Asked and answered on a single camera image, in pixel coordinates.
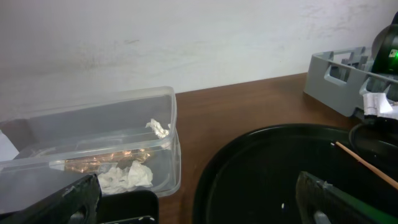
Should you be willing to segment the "crumpled foil piece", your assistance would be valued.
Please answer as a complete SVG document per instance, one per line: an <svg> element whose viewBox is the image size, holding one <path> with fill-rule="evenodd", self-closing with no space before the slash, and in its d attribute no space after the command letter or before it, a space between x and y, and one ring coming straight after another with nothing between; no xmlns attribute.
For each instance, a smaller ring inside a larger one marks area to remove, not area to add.
<svg viewBox="0 0 398 224"><path fill-rule="evenodd" d="M159 138L159 139L163 139L165 137L167 137L170 133L170 131L168 129L164 129L162 127L162 125L156 121L155 119L151 119L147 124L146 124L146 128L151 128L151 130L155 133L155 135Z"/></svg>

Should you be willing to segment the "clear plastic bin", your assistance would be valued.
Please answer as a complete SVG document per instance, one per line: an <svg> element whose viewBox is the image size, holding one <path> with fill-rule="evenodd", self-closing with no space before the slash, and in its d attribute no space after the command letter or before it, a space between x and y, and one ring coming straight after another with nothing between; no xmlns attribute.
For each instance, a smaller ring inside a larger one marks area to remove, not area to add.
<svg viewBox="0 0 398 224"><path fill-rule="evenodd" d="M151 119L169 135L159 139L146 128ZM174 194L181 184L176 121L169 86L1 106L1 212L23 210L85 175L99 175L51 169L51 161L133 149L152 149L141 164L153 173L152 187L133 191Z"/></svg>

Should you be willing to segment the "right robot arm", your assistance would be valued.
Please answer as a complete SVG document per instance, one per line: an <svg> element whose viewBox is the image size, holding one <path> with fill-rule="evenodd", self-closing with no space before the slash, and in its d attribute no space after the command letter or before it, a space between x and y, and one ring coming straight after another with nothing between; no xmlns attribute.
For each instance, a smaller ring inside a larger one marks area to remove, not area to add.
<svg viewBox="0 0 398 224"><path fill-rule="evenodd" d="M397 75L397 13L391 24L374 39L371 54L374 59L372 73Z"/></svg>

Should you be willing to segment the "round black tray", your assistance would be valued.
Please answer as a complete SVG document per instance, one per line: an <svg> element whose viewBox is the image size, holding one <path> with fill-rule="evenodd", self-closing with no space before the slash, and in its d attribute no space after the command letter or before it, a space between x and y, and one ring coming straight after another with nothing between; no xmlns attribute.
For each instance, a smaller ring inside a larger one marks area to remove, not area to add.
<svg viewBox="0 0 398 224"><path fill-rule="evenodd" d="M397 190L353 159L344 129L282 124L244 134L203 171L194 223L300 223L295 186L307 171L392 216Z"/></svg>

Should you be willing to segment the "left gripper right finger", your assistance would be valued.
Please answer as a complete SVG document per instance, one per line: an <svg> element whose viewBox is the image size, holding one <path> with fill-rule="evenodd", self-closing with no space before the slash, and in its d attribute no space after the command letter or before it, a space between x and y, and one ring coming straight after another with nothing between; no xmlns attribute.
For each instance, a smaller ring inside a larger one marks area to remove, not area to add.
<svg viewBox="0 0 398 224"><path fill-rule="evenodd" d="M397 223L396 217L304 171L298 175L295 199L302 223Z"/></svg>

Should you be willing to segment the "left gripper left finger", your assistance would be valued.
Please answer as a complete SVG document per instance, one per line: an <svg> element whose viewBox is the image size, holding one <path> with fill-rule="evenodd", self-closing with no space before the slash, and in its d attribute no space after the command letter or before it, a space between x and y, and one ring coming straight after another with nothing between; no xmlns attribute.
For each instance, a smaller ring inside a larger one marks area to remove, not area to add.
<svg viewBox="0 0 398 224"><path fill-rule="evenodd" d="M1 224L96 223L102 192L97 175L89 174L18 212Z"/></svg>

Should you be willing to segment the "crumpled white tissue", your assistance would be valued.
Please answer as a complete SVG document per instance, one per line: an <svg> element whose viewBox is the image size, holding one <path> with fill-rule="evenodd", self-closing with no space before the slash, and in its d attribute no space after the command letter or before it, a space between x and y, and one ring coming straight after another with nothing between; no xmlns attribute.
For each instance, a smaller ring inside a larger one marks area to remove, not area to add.
<svg viewBox="0 0 398 224"><path fill-rule="evenodd" d="M106 195L130 192L137 187L152 187L152 179L151 169L139 161L133 161L131 166L125 169L112 167L98 175L101 191Z"/></svg>

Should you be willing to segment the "wooden chopstick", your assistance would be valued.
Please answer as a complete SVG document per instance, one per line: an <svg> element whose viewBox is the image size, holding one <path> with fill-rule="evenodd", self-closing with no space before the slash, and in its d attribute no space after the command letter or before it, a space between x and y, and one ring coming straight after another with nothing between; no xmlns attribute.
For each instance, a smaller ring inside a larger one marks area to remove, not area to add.
<svg viewBox="0 0 398 224"><path fill-rule="evenodd" d="M345 152L347 152L351 157L355 158L358 162L360 162L362 165L367 167L370 171L375 173L378 177L380 177L382 180L387 182L389 185L391 185L393 188L397 189L398 188L398 183L395 181L393 178L389 177L387 174L383 173L381 170L373 166L372 164L368 163L364 159L362 159L360 156L358 156L356 153L348 149L346 146L342 145L340 142L334 142L332 145L337 145L338 147L342 148Z"/></svg>

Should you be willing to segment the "grey dishwasher rack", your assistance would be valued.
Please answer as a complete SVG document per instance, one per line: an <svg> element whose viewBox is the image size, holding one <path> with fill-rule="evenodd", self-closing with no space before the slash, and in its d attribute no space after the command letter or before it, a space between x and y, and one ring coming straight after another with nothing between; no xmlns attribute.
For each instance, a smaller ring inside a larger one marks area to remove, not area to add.
<svg viewBox="0 0 398 224"><path fill-rule="evenodd" d="M363 95L388 93L397 79L371 72L371 49L355 47L315 53L311 57L304 92L345 117L364 109Z"/></svg>

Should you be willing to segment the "gold foil wrapper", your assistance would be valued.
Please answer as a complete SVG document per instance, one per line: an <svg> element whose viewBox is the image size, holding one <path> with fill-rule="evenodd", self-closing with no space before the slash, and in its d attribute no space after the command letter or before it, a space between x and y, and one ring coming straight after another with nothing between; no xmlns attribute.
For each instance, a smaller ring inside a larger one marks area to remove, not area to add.
<svg viewBox="0 0 398 224"><path fill-rule="evenodd" d="M105 173L111 168L125 169L131 167L134 161L143 163L152 156L152 149L133 149L95 156L79 157L49 162L51 169L76 173Z"/></svg>

